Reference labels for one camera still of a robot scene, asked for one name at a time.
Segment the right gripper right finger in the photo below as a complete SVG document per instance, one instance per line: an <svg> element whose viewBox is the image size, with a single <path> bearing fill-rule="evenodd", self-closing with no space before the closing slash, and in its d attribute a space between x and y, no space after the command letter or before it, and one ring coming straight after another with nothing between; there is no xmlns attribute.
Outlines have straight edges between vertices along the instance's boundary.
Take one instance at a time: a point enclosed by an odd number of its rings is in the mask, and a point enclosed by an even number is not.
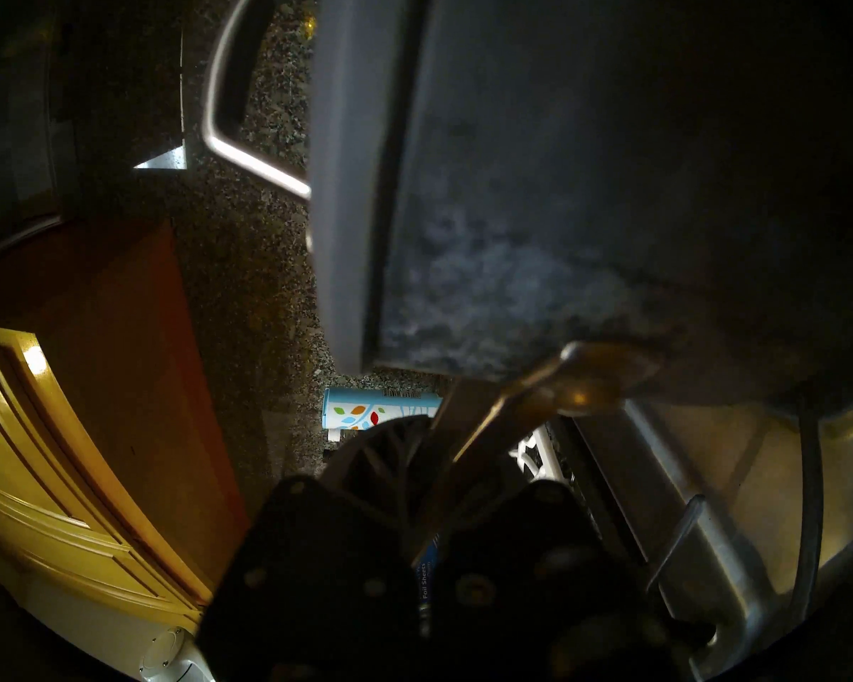
<svg viewBox="0 0 853 682"><path fill-rule="evenodd" d="M578 499L535 481L444 541L429 681L682 681L664 618Z"/></svg>

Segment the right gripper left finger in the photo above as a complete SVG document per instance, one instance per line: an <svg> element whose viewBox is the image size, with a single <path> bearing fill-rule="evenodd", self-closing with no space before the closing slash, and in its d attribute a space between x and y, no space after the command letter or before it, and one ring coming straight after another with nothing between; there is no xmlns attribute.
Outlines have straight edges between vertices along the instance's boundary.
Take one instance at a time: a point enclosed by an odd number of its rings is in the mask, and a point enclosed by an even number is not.
<svg viewBox="0 0 853 682"><path fill-rule="evenodd" d="M272 490L206 609L215 681L427 681L407 525L425 416L345 439L322 473Z"/></svg>

